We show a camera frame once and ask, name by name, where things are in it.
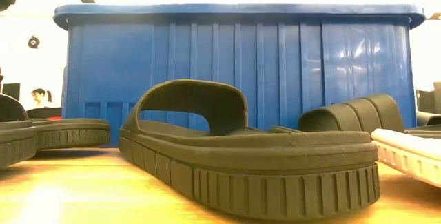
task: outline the table surface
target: table surface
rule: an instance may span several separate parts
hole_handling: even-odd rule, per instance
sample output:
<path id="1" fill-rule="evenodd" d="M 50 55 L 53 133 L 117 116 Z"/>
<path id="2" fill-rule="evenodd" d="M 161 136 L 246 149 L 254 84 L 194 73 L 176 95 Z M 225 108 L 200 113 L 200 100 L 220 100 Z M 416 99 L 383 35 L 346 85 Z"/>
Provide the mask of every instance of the table surface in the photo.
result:
<path id="1" fill-rule="evenodd" d="M 441 223 L 441 188 L 378 166 L 377 203 L 308 223 Z M 221 214 L 188 200 L 129 164 L 116 149 L 39 152 L 0 170 L 0 181 L 0 223 L 269 223 Z"/>

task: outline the blue plastic bin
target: blue plastic bin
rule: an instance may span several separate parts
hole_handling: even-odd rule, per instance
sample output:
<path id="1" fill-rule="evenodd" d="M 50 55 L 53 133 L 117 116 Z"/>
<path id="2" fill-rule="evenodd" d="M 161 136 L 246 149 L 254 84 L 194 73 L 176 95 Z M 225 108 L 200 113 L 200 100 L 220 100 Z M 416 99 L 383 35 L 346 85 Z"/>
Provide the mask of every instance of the blue plastic bin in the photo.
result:
<path id="1" fill-rule="evenodd" d="M 249 124 L 263 130 L 296 128 L 304 111 L 372 93 L 393 96 L 412 127 L 409 30 L 424 20 L 408 5 L 61 6 L 54 21 L 69 33 L 63 118 L 108 120 L 117 146 L 142 93 L 203 79 L 242 90 Z M 208 129 L 193 114 L 145 118 Z"/>

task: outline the blue storage crate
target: blue storage crate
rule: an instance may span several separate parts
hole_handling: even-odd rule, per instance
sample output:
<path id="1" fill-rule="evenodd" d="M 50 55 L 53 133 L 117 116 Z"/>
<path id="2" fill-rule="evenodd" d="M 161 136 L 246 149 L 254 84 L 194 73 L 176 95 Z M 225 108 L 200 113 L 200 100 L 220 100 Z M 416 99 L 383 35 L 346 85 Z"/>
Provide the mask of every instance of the blue storage crate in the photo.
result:
<path id="1" fill-rule="evenodd" d="M 69 34 L 63 118 L 107 119 L 117 146 L 142 93 L 202 79 L 242 90 L 249 124 L 263 130 L 296 128 L 304 111 L 373 93 L 393 96 L 412 127 L 409 30 L 424 20 L 408 5 L 61 6 L 54 21 Z M 193 114 L 145 118 L 208 129 Z"/>

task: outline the woman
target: woman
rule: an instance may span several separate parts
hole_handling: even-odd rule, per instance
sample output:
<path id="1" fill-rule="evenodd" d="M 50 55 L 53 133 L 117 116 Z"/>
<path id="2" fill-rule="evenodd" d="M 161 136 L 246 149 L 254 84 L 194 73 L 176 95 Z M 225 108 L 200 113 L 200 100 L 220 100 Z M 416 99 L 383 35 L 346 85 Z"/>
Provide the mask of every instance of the woman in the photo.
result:
<path id="1" fill-rule="evenodd" d="M 49 90 L 46 91 L 38 88 L 33 90 L 31 95 L 35 101 L 36 108 L 48 108 L 52 104 L 52 93 Z"/>

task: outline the bin rim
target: bin rim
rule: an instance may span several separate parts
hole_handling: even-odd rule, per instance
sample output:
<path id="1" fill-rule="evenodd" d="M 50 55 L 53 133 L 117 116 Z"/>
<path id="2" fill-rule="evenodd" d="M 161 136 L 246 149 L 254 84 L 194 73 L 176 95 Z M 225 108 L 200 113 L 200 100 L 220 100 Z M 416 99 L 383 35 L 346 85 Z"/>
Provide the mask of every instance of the bin rim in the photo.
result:
<path id="1" fill-rule="evenodd" d="M 74 4 L 59 6 L 54 22 L 64 30 L 68 19 L 79 15 L 144 15 L 144 14 L 296 14 L 315 16 L 405 16 L 409 27 L 418 27 L 426 20 L 424 9 L 410 4 L 334 5 L 334 4 L 161 4 L 101 5 Z"/>

